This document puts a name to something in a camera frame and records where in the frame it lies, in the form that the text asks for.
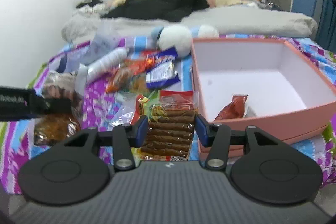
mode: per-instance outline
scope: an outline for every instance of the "candy wrapper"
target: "candy wrapper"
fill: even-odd
[[[139,154],[143,160],[187,160],[198,113],[198,92],[159,90],[145,104],[149,130]]]
[[[174,61],[177,58],[176,49],[170,48],[154,54],[154,57],[155,66],[146,74],[147,88],[158,89],[179,82],[179,76],[174,69]]]

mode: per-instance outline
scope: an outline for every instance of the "white plush toy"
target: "white plush toy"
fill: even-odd
[[[197,37],[219,37],[219,32],[209,25],[189,29],[181,24],[157,27],[152,32],[152,38],[157,41],[160,50],[175,47],[179,58],[184,58],[190,53],[193,38]]]

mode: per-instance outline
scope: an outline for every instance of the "red snack bag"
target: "red snack bag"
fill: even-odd
[[[215,120],[242,118],[246,99],[247,95],[233,95],[231,103],[219,112]]]
[[[148,57],[143,60],[125,60],[125,66],[111,71],[112,77],[107,84],[106,92],[117,92],[123,89],[133,76],[145,72],[152,68],[155,63],[154,57]]]

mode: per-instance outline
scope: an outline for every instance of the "blue curtain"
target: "blue curtain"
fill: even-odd
[[[324,49],[336,52],[336,7],[333,0],[323,0],[316,43]]]

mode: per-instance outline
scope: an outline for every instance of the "pink box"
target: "pink box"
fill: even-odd
[[[216,122],[236,130],[255,125],[294,143],[321,134],[336,112],[336,87],[285,40],[195,39],[192,57],[199,112],[209,122],[233,94],[248,94],[256,117]],[[230,156],[241,154],[230,147]]]

